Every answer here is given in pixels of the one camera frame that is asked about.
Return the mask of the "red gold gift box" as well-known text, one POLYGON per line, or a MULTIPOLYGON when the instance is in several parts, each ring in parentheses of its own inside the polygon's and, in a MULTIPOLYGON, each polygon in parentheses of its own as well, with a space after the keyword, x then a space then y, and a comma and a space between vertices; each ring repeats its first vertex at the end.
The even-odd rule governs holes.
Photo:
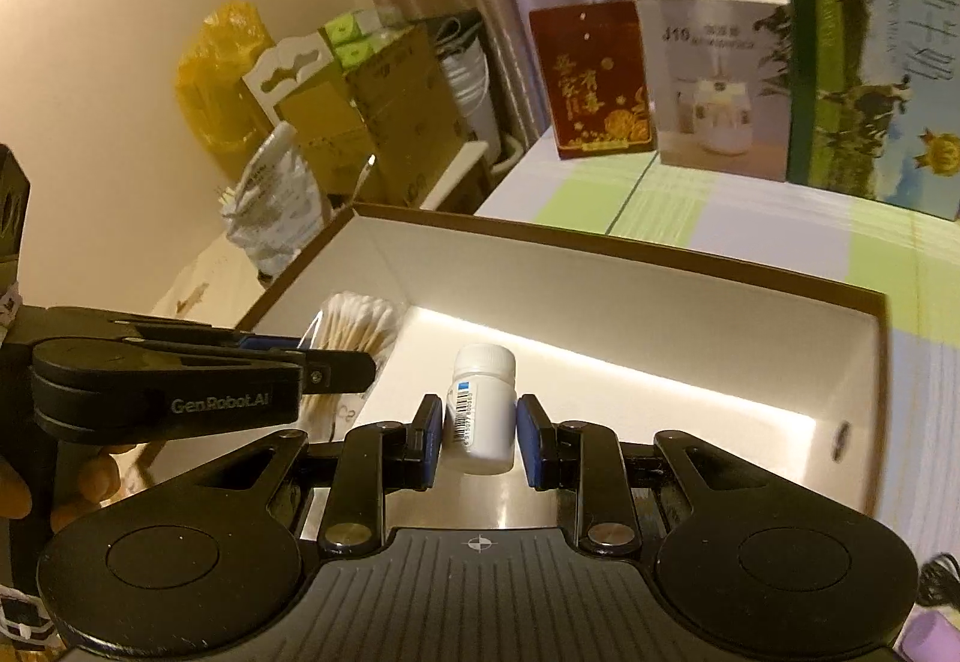
POLYGON ((560 157, 656 147, 633 1, 535 9, 529 25, 560 157))

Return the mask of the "white pill bottle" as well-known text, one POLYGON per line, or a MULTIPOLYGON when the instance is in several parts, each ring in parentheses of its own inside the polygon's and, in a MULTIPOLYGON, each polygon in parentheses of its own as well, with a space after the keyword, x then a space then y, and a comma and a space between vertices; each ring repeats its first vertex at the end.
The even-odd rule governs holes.
POLYGON ((514 464, 516 357, 493 344, 462 347, 444 410, 443 454, 459 472, 506 474, 514 464))

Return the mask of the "brown cardboard box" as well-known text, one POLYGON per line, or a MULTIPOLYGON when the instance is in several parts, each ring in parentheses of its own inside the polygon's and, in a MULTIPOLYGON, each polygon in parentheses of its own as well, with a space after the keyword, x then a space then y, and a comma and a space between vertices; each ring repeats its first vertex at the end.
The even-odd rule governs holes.
POLYGON ((347 74, 373 136, 379 203, 420 207, 469 139, 469 126, 423 24, 347 74))

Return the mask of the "green tissue packs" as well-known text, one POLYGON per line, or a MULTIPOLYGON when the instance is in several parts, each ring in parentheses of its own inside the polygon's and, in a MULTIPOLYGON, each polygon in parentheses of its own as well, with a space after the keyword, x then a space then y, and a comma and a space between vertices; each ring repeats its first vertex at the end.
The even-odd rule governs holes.
POLYGON ((377 6, 327 20, 320 27, 320 33, 329 43, 340 68, 350 71, 389 47, 409 29, 409 21, 397 8, 377 6))

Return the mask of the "gold white hanging carton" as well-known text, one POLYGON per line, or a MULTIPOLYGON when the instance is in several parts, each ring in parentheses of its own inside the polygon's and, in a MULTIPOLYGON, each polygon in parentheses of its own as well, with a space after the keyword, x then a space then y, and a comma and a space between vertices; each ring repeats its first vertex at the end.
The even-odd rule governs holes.
POLYGON ((242 76, 272 125, 296 130, 296 144, 329 196, 352 196, 374 154, 340 63, 319 30, 267 48, 242 76))

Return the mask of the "brown white storage box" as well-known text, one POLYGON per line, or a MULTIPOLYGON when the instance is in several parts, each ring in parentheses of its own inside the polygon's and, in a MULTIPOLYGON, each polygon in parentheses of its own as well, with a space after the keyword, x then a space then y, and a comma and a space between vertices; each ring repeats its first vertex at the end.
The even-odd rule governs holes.
POLYGON ((864 513, 889 428, 885 298, 727 259, 506 220, 361 206, 270 285, 212 243, 158 303, 168 318, 298 337, 325 298, 394 303, 402 326, 361 420, 443 392, 459 348, 509 348, 556 420, 646 443, 682 430, 864 513))

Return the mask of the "white humidifier box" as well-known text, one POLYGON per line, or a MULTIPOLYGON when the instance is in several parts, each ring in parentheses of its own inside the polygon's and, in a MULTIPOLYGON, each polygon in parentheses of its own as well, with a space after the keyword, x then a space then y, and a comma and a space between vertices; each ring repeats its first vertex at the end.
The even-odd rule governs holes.
POLYGON ((636 8, 662 162, 784 180, 789 0, 636 0, 636 8))

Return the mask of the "purple cream tube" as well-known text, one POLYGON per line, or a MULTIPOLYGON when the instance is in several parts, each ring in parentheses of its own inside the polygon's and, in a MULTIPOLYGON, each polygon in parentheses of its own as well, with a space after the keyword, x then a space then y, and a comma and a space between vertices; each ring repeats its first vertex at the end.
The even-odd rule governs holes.
POLYGON ((960 662, 960 633, 942 613, 918 613, 901 633, 898 652, 908 662, 960 662))

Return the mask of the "green pure milk carton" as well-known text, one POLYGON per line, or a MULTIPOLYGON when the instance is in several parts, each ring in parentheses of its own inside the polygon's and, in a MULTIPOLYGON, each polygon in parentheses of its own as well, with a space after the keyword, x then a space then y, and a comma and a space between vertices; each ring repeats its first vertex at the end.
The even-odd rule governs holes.
POLYGON ((958 0, 791 0, 788 178, 958 215, 958 0))

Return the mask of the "yellow plastic bag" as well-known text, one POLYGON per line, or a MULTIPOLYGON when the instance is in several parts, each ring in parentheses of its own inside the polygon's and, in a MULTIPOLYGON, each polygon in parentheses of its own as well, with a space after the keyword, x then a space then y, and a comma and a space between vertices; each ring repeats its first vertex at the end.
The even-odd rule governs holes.
POLYGON ((203 19, 179 59, 174 94, 182 116, 229 183, 241 180, 272 129, 244 77, 274 45, 254 4, 228 1, 203 19))

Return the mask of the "white bucket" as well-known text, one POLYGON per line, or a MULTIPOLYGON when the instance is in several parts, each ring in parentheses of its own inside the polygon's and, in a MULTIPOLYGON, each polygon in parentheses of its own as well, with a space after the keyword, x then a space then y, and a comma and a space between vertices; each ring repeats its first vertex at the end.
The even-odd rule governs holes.
POLYGON ((491 68, 482 43, 483 20, 473 14, 444 17, 434 34, 434 51, 457 108, 477 141, 487 144, 485 162, 501 155, 501 134, 493 97, 491 68))

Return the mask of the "white printed plastic bag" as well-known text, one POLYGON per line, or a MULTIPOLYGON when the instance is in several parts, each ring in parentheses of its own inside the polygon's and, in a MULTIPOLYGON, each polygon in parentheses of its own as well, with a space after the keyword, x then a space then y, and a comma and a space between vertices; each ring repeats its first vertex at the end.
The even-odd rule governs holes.
POLYGON ((239 183, 221 199, 226 240, 245 252, 257 272, 273 279, 334 217, 302 157, 295 126, 280 121, 239 183))

